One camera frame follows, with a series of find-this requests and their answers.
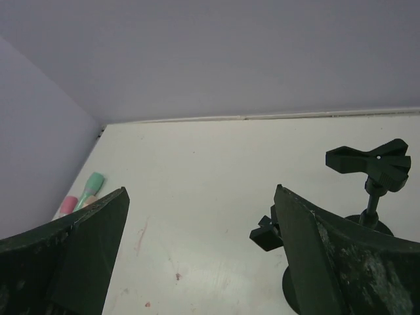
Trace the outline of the pink toy microphone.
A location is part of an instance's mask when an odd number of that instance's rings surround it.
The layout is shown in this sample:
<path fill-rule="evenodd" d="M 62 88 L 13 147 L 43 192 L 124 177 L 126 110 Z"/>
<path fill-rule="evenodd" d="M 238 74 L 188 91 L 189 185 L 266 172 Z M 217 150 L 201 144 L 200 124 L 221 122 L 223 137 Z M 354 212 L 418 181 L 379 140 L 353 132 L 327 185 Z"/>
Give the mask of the pink toy microphone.
<path fill-rule="evenodd" d="M 78 199 L 75 196 L 66 196 L 60 206 L 60 209 L 58 210 L 58 213 L 53 217 L 53 220 L 73 213 L 77 203 Z"/>

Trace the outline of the peach toy microphone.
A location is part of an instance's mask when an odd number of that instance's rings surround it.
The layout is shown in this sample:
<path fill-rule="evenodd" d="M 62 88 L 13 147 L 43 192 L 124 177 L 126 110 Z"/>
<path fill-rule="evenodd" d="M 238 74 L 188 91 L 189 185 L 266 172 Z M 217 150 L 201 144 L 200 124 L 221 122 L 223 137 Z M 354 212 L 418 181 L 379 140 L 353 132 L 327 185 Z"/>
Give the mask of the peach toy microphone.
<path fill-rule="evenodd" d="M 83 205 L 81 206 L 81 208 L 84 208 L 92 203 L 94 203 L 97 200 L 96 196 L 89 196 L 83 203 Z"/>

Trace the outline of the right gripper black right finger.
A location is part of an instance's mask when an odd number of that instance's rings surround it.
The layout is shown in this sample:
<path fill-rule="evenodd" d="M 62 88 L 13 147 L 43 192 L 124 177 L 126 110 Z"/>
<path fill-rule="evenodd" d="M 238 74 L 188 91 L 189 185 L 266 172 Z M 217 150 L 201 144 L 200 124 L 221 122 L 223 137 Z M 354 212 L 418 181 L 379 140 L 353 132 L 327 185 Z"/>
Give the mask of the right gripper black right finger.
<path fill-rule="evenodd" d="M 365 228 L 278 185 L 299 314 L 418 314 L 419 243 Z"/>

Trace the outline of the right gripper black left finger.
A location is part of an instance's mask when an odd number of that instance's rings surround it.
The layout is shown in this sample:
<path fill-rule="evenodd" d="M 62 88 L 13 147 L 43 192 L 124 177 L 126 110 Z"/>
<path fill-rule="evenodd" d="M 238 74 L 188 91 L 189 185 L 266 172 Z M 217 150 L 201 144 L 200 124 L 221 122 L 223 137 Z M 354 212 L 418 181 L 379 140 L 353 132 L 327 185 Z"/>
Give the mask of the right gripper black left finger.
<path fill-rule="evenodd" d="M 121 187 L 1 240 L 2 314 L 101 314 L 129 211 Z"/>

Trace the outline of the black mic stand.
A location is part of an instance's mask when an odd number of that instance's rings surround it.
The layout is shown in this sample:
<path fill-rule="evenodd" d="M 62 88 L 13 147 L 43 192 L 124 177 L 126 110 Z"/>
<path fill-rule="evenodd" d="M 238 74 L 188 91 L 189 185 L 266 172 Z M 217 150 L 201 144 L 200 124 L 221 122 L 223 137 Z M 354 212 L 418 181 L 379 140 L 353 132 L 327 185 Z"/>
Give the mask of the black mic stand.
<path fill-rule="evenodd" d="M 340 174 L 367 175 L 365 191 L 369 194 L 367 208 L 347 219 L 376 232 L 392 236 L 390 229 L 379 220 L 379 199 L 387 192 L 398 192 L 405 186 L 411 169 L 408 144 L 396 138 L 371 151 L 363 152 L 342 146 L 325 153 L 325 164 Z"/>
<path fill-rule="evenodd" d="M 258 228 L 250 232 L 249 239 L 261 249 L 268 252 L 284 246 L 275 205 L 270 207 L 270 216 L 263 216 L 258 225 Z M 282 289 L 288 305 L 296 314 L 300 314 L 289 267 L 283 273 Z"/>

